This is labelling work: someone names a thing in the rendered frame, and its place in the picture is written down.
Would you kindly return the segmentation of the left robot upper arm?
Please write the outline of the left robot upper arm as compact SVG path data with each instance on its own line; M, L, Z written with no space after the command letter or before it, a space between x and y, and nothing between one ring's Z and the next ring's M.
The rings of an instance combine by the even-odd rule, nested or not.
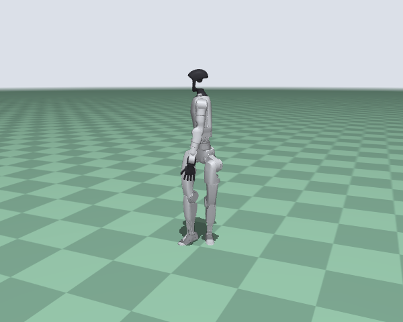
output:
M203 135L204 133L204 125L205 125L205 119L206 119L206 111L208 109L208 102L206 101L206 99L198 99L195 103L195 110L196 110L196 116L195 116L195 121L197 123L197 127L195 128L199 128L201 129L201 135ZM192 129L192 135L193 135L193 130Z

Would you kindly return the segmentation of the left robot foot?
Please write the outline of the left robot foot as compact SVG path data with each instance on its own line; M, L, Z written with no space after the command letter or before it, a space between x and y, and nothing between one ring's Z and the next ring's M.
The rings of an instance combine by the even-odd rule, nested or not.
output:
M206 237L206 239L205 239L206 244L214 245L214 238L213 238L212 234L210 235L210 232L208 233L208 235L207 235L207 232L206 232L205 237Z

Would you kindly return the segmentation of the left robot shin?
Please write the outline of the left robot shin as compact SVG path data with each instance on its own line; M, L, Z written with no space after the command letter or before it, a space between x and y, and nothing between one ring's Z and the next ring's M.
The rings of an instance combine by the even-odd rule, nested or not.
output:
M212 227L215 222L215 216L216 216L216 205L209 205L209 207L206 207L206 223L207 223L207 235L210 232L210 235L212 234Z

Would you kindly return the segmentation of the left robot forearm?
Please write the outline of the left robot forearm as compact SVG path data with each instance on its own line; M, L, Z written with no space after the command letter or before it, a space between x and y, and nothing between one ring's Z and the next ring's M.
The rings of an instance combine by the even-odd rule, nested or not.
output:
M202 142L202 131L199 128L195 128L193 130L193 138L191 139L191 145L189 150L189 160L188 163L194 164L195 157L197 155L197 150L199 149L199 145Z

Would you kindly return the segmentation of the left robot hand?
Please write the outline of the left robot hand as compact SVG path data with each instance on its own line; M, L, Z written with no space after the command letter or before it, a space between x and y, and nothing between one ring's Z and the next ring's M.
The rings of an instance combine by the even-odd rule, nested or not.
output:
M196 163L196 158L195 158L195 163L194 164L188 163L188 160L189 160L189 157L187 158L187 166L181 172L180 175L182 175L185 172L185 175L184 175L183 179L185 180L185 177L187 175L187 181L188 181L189 180L189 175L190 175L190 181L191 181L192 175L193 175L193 180L195 180L195 168L194 168L194 166L195 166L195 163Z

